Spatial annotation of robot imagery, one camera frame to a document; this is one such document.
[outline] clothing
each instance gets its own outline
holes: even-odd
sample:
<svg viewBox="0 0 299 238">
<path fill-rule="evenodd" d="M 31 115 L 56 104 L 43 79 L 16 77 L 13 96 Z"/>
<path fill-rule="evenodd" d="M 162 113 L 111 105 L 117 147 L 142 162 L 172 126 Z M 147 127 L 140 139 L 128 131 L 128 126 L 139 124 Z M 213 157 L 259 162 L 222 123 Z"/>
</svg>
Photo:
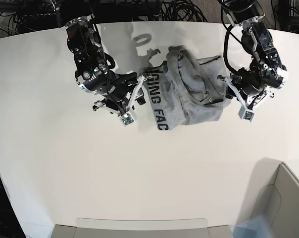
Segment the clothing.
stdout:
<svg viewBox="0 0 299 238">
<path fill-rule="evenodd" d="M 147 70 L 153 76 L 145 83 L 159 130 L 219 120 L 227 84 L 218 75 L 226 75 L 220 56 L 197 60 L 183 47 L 172 47 L 167 61 Z"/>
</svg>

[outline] black cable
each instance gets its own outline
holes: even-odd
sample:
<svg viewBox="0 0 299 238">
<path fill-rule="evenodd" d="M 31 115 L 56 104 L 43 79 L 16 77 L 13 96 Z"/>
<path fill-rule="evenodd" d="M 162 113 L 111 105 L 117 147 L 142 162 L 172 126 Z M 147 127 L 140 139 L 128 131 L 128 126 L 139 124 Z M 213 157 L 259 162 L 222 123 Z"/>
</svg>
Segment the black cable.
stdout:
<svg viewBox="0 0 299 238">
<path fill-rule="evenodd" d="M 159 3 L 160 3 L 160 0 L 156 0 L 156 12 L 159 12 L 159 6 L 160 6 Z"/>
<path fill-rule="evenodd" d="M 241 7 L 240 9 L 236 9 L 233 7 L 229 7 L 227 4 L 233 3 L 235 1 L 227 1 L 227 2 L 223 2 L 222 0 L 218 0 L 218 2 L 221 4 L 222 8 L 230 11 L 230 12 L 234 12 L 234 13 L 240 13 L 243 12 L 247 9 L 249 9 L 251 6 L 253 6 L 256 3 L 257 0 L 252 0 L 247 6 L 245 7 Z"/>
<path fill-rule="evenodd" d="M 46 0 L 22 0 L 20 8 L 13 17 L 15 30 L 26 33 L 46 29 L 47 26 L 39 21 L 43 18 L 42 14 L 54 14 L 53 6 Z"/>
<path fill-rule="evenodd" d="M 115 61 L 114 61 L 114 59 L 110 55 L 108 55 L 107 53 L 104 53 L 104 56 L 105 56 L 105 59 L 107 61 L 109 61 L 109 63 L 110 63 L 110 65 L 108 65 L 109 69 L 114 69 L 115 68 Z"/>
<path fill-rule="evenodd" d="M 239 73 L 230 66 L 229 61 L 228 61 L 228 44 L 229 44 L 229 37 L 230 37 L 230 32 L 233 29 L 233 26 L 230 25 L 224 38 L 224 51 L 223 51 L 223 59 L 225 66 L 235 75 L 239 75 Z"/>
<path fill-rule="evenodd" d="M 270 1 L 270 5 L 272 7 L 272 11 L 273 11 L 273 15 L 274 15 L 274 29 L 276 29 L 276 14 L 275 14 L 275 11 L 274 11 L 273 0 Z"/>
<path fill-rule="evenodd" d="M 267 19 L 267 16 L 263 17 L 263 19 L 264 19 L 264 24 L 265 24 L 266 28 L 274 29 L 274 26 L 273 26 L 272 23 L 270 23 L 270 21 Z"/>
<path fill-rule="evenodd" d="M 8 24 L 7 24 L 7 27 L 8 27 L 8 28 L 10 28 L 10 22 L 11 22 L 12 18 L 13 18 L 13 15 L 10 17 L 10 20 L 9 20 L 9 22 L 8 22 Z"/>
<path fill-rule="evenodd" d="M 221 58 L 221 56 L 217 56 L 217 57 L 215 57 L 215 58 L 213 58 L 211 60 L 208 60 L 207 62 L 200 63 L 199 65 L 204 65 L 204 64 L 207 64 L 207 63 L 211 63 L 211 62 L 214 62 L 214 61 L 216 61 L 216 60 L 218 60 L 220 58 Z"/>
<path fill-rule="evenodd" d="M 141 0 L 131 0 L 131 1 L 121 1 L 118 5 L 124 5 L 124 6 L 131 6 L 134 4 L 140 4 L 142 3 Z"/>
<path fill-rule="evenodd" d="M 164 2 L 161 9 L 163 21 L 198 21 L 208 22 L 201 9 L 191 0 L 175 0 Z"/>
<path fill-rule="evenodd" d="M 250 109 L 250 110 L 253 110 L 255 100 L 258 99 L 258 97 L 261 96 L 261 95 L 264 93 L 264 90 L 265 90 L 265 86 L 263 86 L 262 91 L 261 91 L 261 92 L 260 92 L 254 99 L 253 99 L 253 101 L 252 101 L 251 104 L 249 105 L 249 109 Z"/>
<path fill-rule="evenodd" d="M 132 79 L 135 79 L 137 78 L 138 74 L 137 73 L 129 73 L 129 74 L 118 74 L 119 78 L 116 79 L 114 81 L 114 86 L 118 86 L 120 83 L 123 83 L 123 82 L 126 82 L 126 81 L 131 81 Z"/>
<path fill-rule="evenodd" d="M 9 34 L 9 32 L 7 32 L 6 30 L 3 30 L 2 28 L 0 28 L 1 31 L 4 31 L 6 34 Z"/>
<path fill-rule="evenodd" d="M 276 13 L 276 20 L 277 20 L 277 22 L 279 22 L 279 18 L 278 18 L 278 14 L 277 14 L 276 8 L 278 8 L 278 5 L 274 7 L 274 12 Z"/>
<path fill-rule="evenodd" d="M 289 9 L 299 15 L 299 10 L 297 8 L 295 8 L 294 6 L 289 7 Z"/>
<path fill-rule="evenodd" d="M 224 20 L 223 20 L 223 9 L 221 9 L 221 22 L 222 22 L 222 25 L 224 26 L 224 28 L 228 31 L 228 28 L 224 24 Z M 231 31 L 230 31 L 230 35 L 233 36 L 234 39 L 236 39 L 242 45 L 242 42 L 235 35 L 233 35 L 233 33 Z"/>
<path fill-rule="evenodd" d="M 150 14 L 150 6 L 149 6 L 149 0 L 145 0 L 145 8 L 148 15 Z"/>
<path fill-rule="evenodd" d="M 107 93 L 109 99 L 117 106 L 117 108 L 120 111 L 121 115 L 124 115 L 125 114 L 124 108 L 119 103 L 117 103 L 117 101 L 109 93 L 109 90 L 110 90 L 110 80 L 109 79 L 107 79 L 105 89 L 106 89 L 106 93 Z"/>
</svg>

